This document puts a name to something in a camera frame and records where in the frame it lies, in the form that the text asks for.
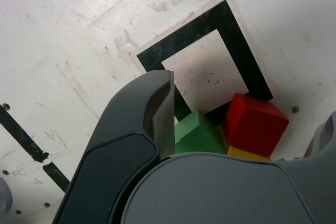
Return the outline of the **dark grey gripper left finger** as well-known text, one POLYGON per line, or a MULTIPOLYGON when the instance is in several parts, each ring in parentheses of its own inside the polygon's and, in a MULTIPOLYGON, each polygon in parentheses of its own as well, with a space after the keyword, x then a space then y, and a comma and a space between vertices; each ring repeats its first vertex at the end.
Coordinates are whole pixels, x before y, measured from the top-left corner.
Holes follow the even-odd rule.
POLYGON ((154 70, 103 111, 54 223, 119 223, 138 182, 174 153, 174 74, 154 70))

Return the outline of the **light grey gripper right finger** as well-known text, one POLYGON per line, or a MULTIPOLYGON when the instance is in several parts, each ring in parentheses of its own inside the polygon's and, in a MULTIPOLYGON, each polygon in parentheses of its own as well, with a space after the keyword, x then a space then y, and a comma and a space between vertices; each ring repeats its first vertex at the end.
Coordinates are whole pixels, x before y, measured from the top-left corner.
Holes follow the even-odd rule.
POLYGON ((335 115, 312 155, 258 162, 211 153, 176 155, 133 190, 122 223, 335 223, 335 115))

